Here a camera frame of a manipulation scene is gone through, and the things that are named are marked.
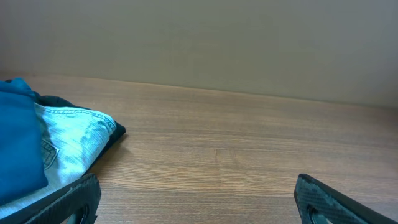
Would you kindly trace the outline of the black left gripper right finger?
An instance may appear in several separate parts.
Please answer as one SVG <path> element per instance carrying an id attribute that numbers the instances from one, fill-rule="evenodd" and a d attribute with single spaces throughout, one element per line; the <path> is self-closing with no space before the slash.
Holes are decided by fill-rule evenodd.
<path id="1" fill-rule="evenodd" d="M 308 174 L 299 174 L 294 199 L 303 224 L 397 224 Z"/>

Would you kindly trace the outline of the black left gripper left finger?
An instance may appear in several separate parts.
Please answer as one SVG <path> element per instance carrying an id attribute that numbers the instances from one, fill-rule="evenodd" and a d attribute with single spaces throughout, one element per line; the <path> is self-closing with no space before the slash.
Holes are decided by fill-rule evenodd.
<path id="1" fill-rule="evenodd" d="M 94 224 L 101 187 L 94 174 L 86 174 L 58 191 L 1 219 L 2 224 Z"/>

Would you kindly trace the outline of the folded blue shirt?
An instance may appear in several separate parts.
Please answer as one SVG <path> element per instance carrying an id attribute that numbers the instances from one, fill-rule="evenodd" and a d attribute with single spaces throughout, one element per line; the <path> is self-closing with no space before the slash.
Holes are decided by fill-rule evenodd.
<path id="1" fill-rule="evenodd" d="M 47 186 L 35 93 L 21 78 L 1 82 L 1 205 Z"/>

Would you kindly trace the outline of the folded light denim jeans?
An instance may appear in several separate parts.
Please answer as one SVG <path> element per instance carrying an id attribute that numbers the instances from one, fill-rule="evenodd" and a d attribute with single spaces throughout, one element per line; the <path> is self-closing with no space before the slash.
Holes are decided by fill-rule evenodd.
<path id="1" fill-rule="evenodd" d="M 116 122 L 100 111 L 35 104 L 42 133 L 41 153 L 48 185 L 1 206 L 5 218 L 79 179 L 116 131 Z"/>

